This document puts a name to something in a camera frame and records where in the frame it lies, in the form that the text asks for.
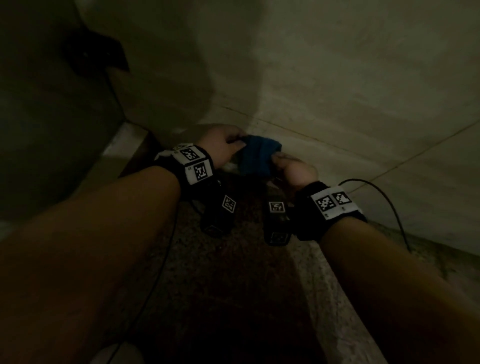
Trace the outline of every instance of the skin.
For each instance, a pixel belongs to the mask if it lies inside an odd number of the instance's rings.
[[[244,147],[233,126],[197,143],[223,166]],[[289,189],[316,170],[272,157]],[[150,167],[64,201],[2,242],[0,361],[70,363],[106,298],[174,213],[176,177]],[[342,288],[390,363],[471,363],[480,347],[474,305],[427,265],[354,218],[319,242]]]

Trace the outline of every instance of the blue towel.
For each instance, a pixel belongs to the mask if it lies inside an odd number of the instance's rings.
[[[242,140],[247,146],[238,154],[240,174],[242,176],[271,176],[272,154],[282,150],[282,145],[276,140],[256,135],[248,135]]]

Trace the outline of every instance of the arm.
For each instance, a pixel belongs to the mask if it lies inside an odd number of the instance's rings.
[[[235,127],[197,144],[221,167],[244,144]],[[175,175],[150,167],[64,201],[2,242],[2,363],[70,363],[104,300],[147,251],[180,198]]]
[[[286,155],[273,157],[296,190],[316,171]],[[480,347],[472,302],[427,264],[355,218],[343,218],[320,248],[389,363],[471,363]]]

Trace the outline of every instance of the wall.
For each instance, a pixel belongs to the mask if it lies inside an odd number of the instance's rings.
[[[104,79],[83,79],[60,45],[73,2],[0,5],[0,230],[66,197],[123,119]]]
[[[475,1],[77,4],[91,29],[122,42],[131,73],[110,72],[116,92],[163,143],[198,124],[239,125],[278,139],[326,183],[378,183],[407,231],[480,254]],[[377,192],[354,196],[394,227]]]

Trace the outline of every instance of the black wrist strap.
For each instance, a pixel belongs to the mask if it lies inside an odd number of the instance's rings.
[[[188,199],[197,197],[214,175],[213,161],[207,151],[192,144],[180,144],[172,150],[158,153],[153,165],[175,174],[182,197]]]
[[[367,222],[359,207],[340,186],[314,182],[295,196],[294,226],[299,240],[319,241],[333,224],[351,216]]]

